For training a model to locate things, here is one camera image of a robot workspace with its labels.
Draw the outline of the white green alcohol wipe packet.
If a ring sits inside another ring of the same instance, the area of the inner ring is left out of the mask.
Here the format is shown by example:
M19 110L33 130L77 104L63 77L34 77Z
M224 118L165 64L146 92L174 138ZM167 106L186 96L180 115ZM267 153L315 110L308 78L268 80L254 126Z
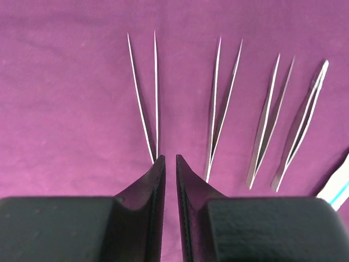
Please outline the white green alcohol wipe packet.
M316 198L327 202L335 211L348 199L348 148L331 172Z

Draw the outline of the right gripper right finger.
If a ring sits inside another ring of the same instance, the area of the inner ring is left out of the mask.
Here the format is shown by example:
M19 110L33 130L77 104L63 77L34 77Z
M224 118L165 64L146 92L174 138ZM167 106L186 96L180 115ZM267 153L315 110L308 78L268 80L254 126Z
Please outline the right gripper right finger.
M184 261L348 261L339 215L314 197L229 198L176 156Z

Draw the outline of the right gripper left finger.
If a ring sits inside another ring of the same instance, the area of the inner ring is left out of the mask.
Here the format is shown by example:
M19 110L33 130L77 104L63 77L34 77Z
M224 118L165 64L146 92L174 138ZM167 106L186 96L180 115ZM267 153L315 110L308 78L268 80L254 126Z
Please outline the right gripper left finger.
M114 196L1 200L1 261L159 261L165 157Z

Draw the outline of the purple surgical drape cloth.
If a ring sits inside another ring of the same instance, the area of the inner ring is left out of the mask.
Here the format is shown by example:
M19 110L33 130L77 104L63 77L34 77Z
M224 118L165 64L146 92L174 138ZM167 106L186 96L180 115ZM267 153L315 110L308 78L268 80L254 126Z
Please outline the purple surgical drape cloth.
M149 121L154 41L160 151L174 211L175 156L202 174L216 46L218 101L240 63L210 183L230 196L272 195L291 121L318 64L329 61L308 133L280 195L309 195L348 147L348 1L1 1L1 197L111 195L151 165L127 33ZM246 185L270 76L271 107L295 58L252 189Z

